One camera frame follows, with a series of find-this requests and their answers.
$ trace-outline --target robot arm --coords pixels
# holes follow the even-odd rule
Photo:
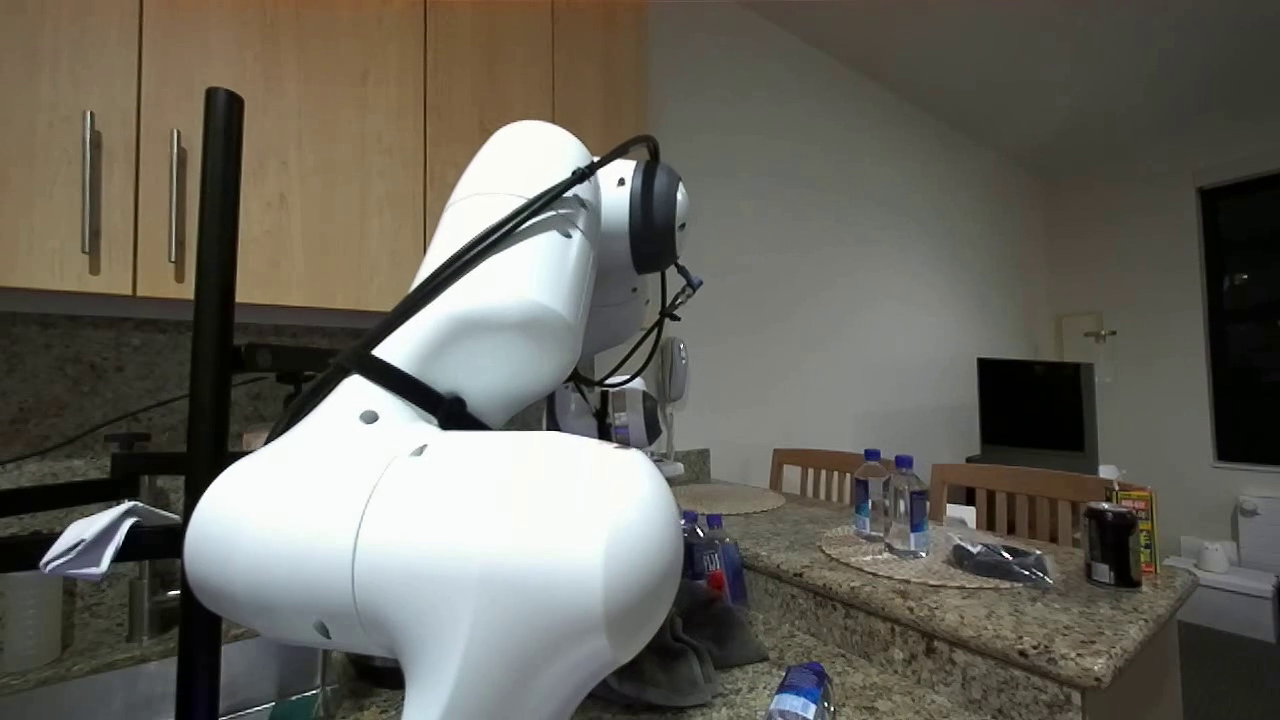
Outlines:
[[[681,521],[642,450],[450,426],[508,424],[583,350],[634,333],[634,270],[676,259],[676,172],[583,168],[587,148],[554,124],[501,129],[456,182],[406,305],[187,524],[187,584],[211,611],[397,654],[406,720],[566,717],[676,594]]]

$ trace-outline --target cabinet door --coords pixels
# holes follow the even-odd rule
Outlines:
[[[554,118],[595,157],[646,129],[646,0],[554,0]]]
[[[130,290],[134,10],[140,0],[2,0],[2,287]]]
[[[140,297],[190,290],[205,87],[219,85],[245,95],[239,305],[390,307],[426,235],[423,28],[423,0],[152,0]]]
[[[553,0],[426,0],[426,217],[508,118],[553,118]]]

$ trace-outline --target plastic bottle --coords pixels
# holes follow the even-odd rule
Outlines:
[[[911,457],[890,460],[886,474],[886,548],[898,555],[926,551],[926,482],[916,474]]]
[[[723,515],[707,511],[705,521],[705,584],[723,594],[730,606],[747,606],[747,573],[738,548],[723,530]]]
[[[695,511],[681,511],[685,530],[685,578],[705,578],[705,524]]]
[[[819,659],[790,664],[775,682],[764,720],[819,720],[828,707],[828,668]]]
[[[853,474],[853,530],[862,541],[883,541],[883,487],[886,462],[880,448],[862,448],[862,462]]]

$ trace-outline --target wooden chair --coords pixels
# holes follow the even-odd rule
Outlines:
[[[766,487],[815,502],[853,502],[853,470],[858,450],[830,448],[775,448]]]
[[[1019,468],[1019,462],[933,462],[933,521],[946,502],[975,502],[975,529],[996,536],[1079,548],[1084,508],[1108,498],[1110,482],[1087,470]]]

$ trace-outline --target cabinet handle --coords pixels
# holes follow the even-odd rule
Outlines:
[[[187,227],[184,197],[187,197],[187,148],[184,148],[184,133],[173,129],[167,133],[167,265],[177,279],[184,276],[184,227]]]
[[[95,111],[80,111],[80,257],[95,259],[99,241],[99,134]]]

